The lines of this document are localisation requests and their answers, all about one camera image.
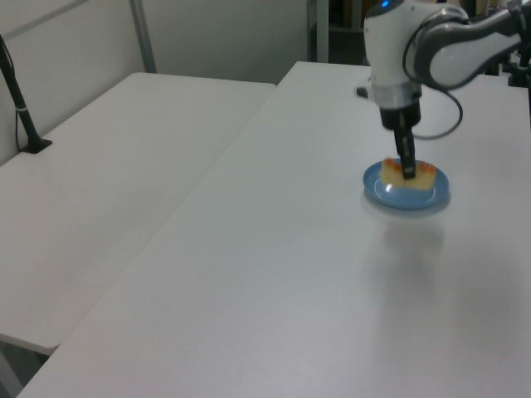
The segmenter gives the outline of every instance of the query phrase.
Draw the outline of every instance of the black cable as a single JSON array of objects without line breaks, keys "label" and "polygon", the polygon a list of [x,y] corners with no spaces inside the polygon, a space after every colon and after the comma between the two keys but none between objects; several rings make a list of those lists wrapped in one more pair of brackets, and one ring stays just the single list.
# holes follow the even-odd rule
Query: black cable
[{"label": "black cable", "polygon": [[[11,58],[11,54],[9,54],[9,50],[6,46],[6,43],[2,42],[2,47],[7,54],[7,58],[9,58],[9,64],[11,65],[13,75],[15,75],[15,64],[13,63],[13,59]],[[17,143],[17,151],[20,153],[21,149],[20,149],[20,144],[18,143],[18,112],[16,109],[15,109],[15,143]]]},{"label": "black cable", "polygon": [[421,140],[426,140],[426,141],[429,141],[429,140],[433,140],[433,139],[439,139],[439,138],[443,138],[443,137],[446,137],[447,135],[450,135],[455,129],[457,129],[457,127],[461,124],[461,121],[463,120],[463,107],[461,106],[461,103],[459,102],[459,100],[454,97],[452,94],[450,94],[448,91],[446,90],[443,90],[441,89],[440,87],[435,87],[433,85],[430,85],[429,83],[425,82],[425,81],[422,81],[421,79],[413,76],[411,73],[409,73],[409,71],[407,70],[407,66],[406,66],[406,58],[407,58],[407,52],[409,51],[409,47],[411,46],[411,44],[415,41],[415,39],[417,38],[417,34],[418,32],[420,32],[428,23],[430,23],[431,20],[427,20],[425,21],[424,23],[422,23],[412,34],[412,36],[409,38],[409,41],[407,42],[406,44],[406,49],[404,50],[404,55],[402,56],[402,68],[404,70],[404,73],[406,74],[406,76],[421,84],[421,85],[425,85],[426,87],[429,87],[431,89],[434,89],[436,91],[439,91],[441,92],[442,94],[446,95],[448,98],[450,98],[452,101],[454,101],[455,105],[457,105],[457,109],[459,110],[459,118],[457,119],[457,122],[448,130],[446,131],[443,131],[442,133],[439,133],[439,134],[436,134],[436,135],[416,135],[416,134],[413,134],[413,137],[416,138],[416,139],[421,139]]}]

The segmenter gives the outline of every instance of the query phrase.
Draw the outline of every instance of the gray floor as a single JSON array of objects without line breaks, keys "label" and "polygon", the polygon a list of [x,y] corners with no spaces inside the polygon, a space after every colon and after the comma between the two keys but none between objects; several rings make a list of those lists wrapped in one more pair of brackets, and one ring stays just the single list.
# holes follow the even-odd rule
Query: gray floor
[{"label": "gray floor", "polygon": [[[47,356],[37,354],[12,344],[0,342],[0,352],[9,362],[16,378],[22,386],[25,386],[35,376],[37,371],[48,359]],[[7,389],[0,383],[0,398],[14,398],[10,396]]]}]

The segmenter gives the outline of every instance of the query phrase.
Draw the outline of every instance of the food on plate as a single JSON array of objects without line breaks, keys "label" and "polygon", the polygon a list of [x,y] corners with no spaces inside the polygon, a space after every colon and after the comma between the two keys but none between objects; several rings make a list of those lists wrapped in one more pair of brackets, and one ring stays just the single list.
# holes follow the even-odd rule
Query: food on plate
[{"label": "food on plate", "polygon": [[433,188],[437,170],[432,164],[419,161],[417,162],[415,178],[404,179],[400,163],[391,158],[386,158],[382,162],[380,170],[380,179],[384,185],[391,184],[393,187],[405,187],[419,190],[429,190]]}]

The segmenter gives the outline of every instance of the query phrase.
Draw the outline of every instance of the table leg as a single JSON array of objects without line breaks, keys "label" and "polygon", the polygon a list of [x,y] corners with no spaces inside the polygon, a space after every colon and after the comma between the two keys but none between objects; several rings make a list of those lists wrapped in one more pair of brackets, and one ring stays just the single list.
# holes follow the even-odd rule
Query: table leg
[{"label": "table leg", "polygon": [[0,383],[2,383],[12,398],[17,396],[23,388],[22,383],[18,380],[17,375],[9,365],[2,350],[0,350]]},{"label": "table leg", "polygon": [[329,0],[317,0],[317,62],[329,61]]}]

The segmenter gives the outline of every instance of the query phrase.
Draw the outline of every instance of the black mount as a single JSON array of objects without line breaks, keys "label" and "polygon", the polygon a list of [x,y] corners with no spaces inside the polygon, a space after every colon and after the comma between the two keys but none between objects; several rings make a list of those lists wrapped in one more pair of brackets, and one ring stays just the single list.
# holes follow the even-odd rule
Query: black mount
[{"label": "black mount", "polygon": [[51,141],[49,139],[42,139],[39,137],[39,134],[37,134],[37,131],[35,130],[32,117],[30,116],[30,112],[27,110],[26,101],[24,101],[24,97],[22,96],[22,92],[18,86],[17,79],[15,78],[15,70],[13,69],[13,65],[7,52],[6,43],[4,43],[1,35],[0,69],[2,69],[3,78],[5,79],[9,92],[11,93],[13,102],[15,103],[15,108],[17,109],[17,113],[22,121],[22,125],[26,130],[27,146],[21,149],[21,151],[26,153],[39,153],[42,149],[49,147],[51,145]]}]

